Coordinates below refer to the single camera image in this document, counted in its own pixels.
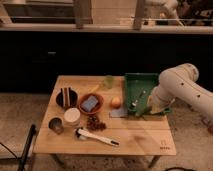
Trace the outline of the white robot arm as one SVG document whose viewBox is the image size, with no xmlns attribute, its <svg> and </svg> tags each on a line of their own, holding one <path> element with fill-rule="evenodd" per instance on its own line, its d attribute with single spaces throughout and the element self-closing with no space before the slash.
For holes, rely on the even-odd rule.
<svg viewBox="0 0 213 171">
<path fill-rule="evenodd" d="M 213 119 L 213 92 L 199 86 L 196 83 L 198 77 L 198 69 L 190 63 L 162 71 L 159 84 L 152 89 L 147 100 L 151 113 L 163 111 L 179 98 Z"/>
</svg>

